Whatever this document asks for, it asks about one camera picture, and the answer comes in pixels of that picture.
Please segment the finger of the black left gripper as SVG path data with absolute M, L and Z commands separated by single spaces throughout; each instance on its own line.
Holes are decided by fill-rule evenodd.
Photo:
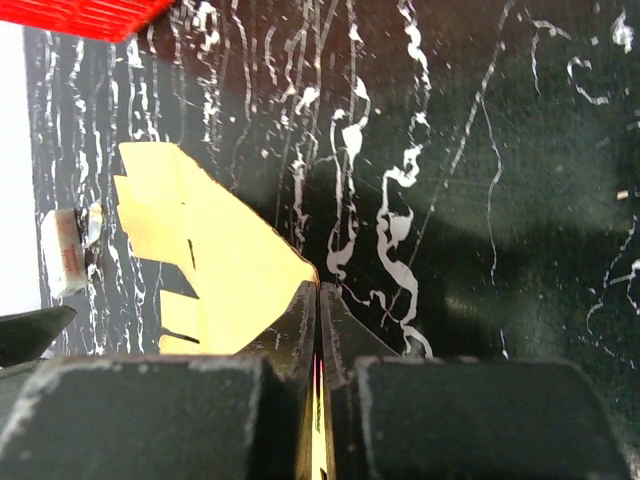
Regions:
M 76 315 L 73 308 L 61 305 L 2 316 L 1 367 L 12 367 L 40 358 Z

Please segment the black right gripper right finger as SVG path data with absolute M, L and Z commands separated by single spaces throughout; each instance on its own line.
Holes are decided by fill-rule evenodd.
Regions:
M 407 358 L 319 290 L 331 479 L 628 479 L 585 375 L 565 361 Z

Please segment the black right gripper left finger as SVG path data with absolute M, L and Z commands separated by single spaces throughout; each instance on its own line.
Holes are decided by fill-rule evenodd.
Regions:
M 58 357 L 1 432 L 5 479 L 308 479 L 316 287 L 233 355 Z

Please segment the brown cardboard box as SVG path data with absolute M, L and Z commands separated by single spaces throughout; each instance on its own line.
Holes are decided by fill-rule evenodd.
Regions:
M 134 255 L 176 267 L 191 295 L 162 290 L 159 355 L 233 355 L 289 306 L 299 286 L 319 289 L 315 267 L 180 147 L 124 142 L 114 179 L 120 225 Z M 323 452 L 315 432 L 317 315 L 313 346 L 312 475 Z

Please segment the red plastic shopping basket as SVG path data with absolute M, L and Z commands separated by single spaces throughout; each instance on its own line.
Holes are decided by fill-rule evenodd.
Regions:
M 173 4 L 171 0 L 1 0 L 1 20 L 118 43 Z

